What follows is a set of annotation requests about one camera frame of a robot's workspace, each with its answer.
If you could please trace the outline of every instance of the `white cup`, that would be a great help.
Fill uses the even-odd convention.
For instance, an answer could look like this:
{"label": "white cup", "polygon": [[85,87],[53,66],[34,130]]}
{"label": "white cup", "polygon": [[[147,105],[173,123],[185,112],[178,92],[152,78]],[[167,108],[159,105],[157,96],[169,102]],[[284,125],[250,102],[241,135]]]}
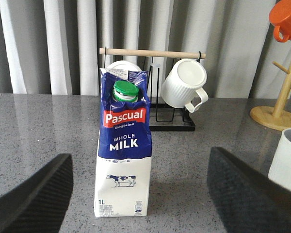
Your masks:
{"label": "white cup", "polygon": [[[190,113],[197,111],[208,100],[202,86],[207,80],[204,67],[192,59],[182,59],[174,67],[162,85],[163,100],[174,108],[186,107]],[[191,101],[200,97],[201,102],[193,106]]]}
{"label": "white cup", "polygon": [[268,178],[291,191],[291,128],[282,131]]}

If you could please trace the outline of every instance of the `black hook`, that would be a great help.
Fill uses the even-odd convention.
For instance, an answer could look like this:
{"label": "black hook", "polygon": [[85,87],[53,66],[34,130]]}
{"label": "black hook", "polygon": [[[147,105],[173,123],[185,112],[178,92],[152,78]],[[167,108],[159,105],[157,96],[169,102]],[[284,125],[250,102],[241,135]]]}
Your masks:
{"label": "black hook", "polygon": [[105,47],[105,61],[103,63],[103,67],[106,68],[106,52],[107,52],[107,47]]}
{"label": "black hook", "polygon": [[200,51],[198,51],[198,53],[199,53],[199,58],[196,59],[196,61],[200,63],[200,59],[202,58],[202,53]]}

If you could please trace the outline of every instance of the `whole milk carton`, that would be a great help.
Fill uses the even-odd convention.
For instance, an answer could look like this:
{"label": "whole milk carton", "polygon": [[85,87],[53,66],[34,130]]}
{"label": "whole milk carton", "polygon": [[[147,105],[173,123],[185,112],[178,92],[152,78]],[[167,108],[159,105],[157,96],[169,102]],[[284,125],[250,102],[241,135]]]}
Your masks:
{"label": "whole milk carton", "polygon": [[146,215],[152,153],[146,79],[147,71],[101,69],[96,217]]}

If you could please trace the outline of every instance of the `cow illustration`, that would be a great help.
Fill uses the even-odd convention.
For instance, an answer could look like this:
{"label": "cow illustration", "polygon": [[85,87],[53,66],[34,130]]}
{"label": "cow illustration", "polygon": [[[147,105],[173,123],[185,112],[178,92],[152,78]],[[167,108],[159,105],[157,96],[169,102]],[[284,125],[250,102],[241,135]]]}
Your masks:
{"label": "cow illustration", "polygon": [[[106,179],[113,179],[114,187],[134,187],[136,185],[136,176],[114,176],[107,175]],[[121,183],[128,183],[127,186],[121,186]]]}

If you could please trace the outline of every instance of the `mug handle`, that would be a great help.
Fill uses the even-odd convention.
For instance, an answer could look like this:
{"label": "mug handle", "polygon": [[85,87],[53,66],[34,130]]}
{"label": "mug handle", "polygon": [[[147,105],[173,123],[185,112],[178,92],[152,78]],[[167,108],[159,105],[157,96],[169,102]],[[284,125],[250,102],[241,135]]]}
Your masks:
{"label": "mug handle", "polygon": [[289,35],[283,35],[283,38],[280,38],[280,26],[275,26],[274,28],[274,32],[273,32],[273,35],[276,39],[276,41],[278,42],[287,42],[287,40],[289,39]]}
{"label": "mug handle", "polygon": [[185,107],[187,108],[187,110],[190,113],[197,111],[200,108],[200,106],[209,99],[207,93],[205,92],[205,90],[203,88],[196,90],[196,93],[200,97],[201,102],[198,105],[196,105],[195,107],[193,106],[193,104],[191,102],[187,103],[185,105]]}

